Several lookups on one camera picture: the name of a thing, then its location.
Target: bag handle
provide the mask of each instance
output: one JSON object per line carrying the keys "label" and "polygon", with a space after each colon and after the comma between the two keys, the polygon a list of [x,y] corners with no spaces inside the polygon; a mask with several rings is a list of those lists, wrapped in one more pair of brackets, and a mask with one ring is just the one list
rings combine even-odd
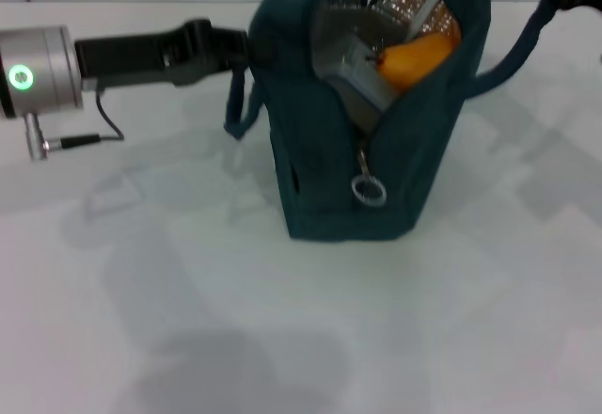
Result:
{"label": "bag handle", "polygon": [[240,141],[246,132],[253,127],[263,107],[263,97],[260,87],[255,84],[251,90],[246,116],[243,119],[243,105],[245,104],[245,71],[235,71],[230,85],[230,96],[226,108],[226,123],[224,129],[235,139]]}
{"label": "bag handle", "polygon": [[517,73],[537,45],[542,29],[554,18],[557,10],[555,2],[542,0],[508,55],[494,69],[477,75],[470,82],[466,99],[497,88]]}

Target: dark teal bag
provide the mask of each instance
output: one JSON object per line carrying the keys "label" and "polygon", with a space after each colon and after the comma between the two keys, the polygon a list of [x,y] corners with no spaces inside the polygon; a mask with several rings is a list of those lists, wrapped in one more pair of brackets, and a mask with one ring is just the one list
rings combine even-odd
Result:
{"label": "dark teal bag", "polygon": [[359,148],[341,98],[311,65],[309,22],[324,0],[264,0],[249,31],[275,61],[251,65],[255,78],[242,118],[245,74],[232,79],[226,130],[237,139],[267,107],[282,207],[292,238],[389,240],[412,230],[433,185],[464,101],[508,80],[535,47],[556,8],[543,0],[510,54],[476,76],[491,0],[444,0],[462,28],[458,49],[384,114],[365,149],[370,173],[387,189],[384,206],[361,204],[351,182]]}

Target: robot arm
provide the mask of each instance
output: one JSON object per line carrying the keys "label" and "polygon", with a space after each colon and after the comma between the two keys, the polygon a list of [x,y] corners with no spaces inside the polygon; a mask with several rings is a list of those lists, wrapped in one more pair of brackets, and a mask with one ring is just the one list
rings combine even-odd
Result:
{"label": "robot arm", "polygon": [[213,28],[208,20],[165,33],[75,43],[66,27],[0,32],[0,115],[24,118],[31,158],[45,160],[49,151],[101,141],[99,135],[50,140],[42,135],[38,115],[81,108],[84,90],[95,90],[98,100],[107,88],[183,87],[208,75],[244,70],[259,57],[246,32]]}

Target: white table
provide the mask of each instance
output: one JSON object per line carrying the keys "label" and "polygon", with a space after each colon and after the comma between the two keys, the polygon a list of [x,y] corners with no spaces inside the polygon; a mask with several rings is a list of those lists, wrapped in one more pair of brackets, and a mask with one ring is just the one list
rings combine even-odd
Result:
{"label": "white table", "polygon": [[[534,6],[495,5],[486,64]],[[255,6],[0,6],[76,37]],[[602,410],[602,21],[548,27],[468,103],[426,212],[384,244],[293,242],[267,120],[222,130],[228,77],[110,91],[127,135],[28,161],[0,127],[0,410],[593,414]],[[46,135],[106,130],[86,111]]]}

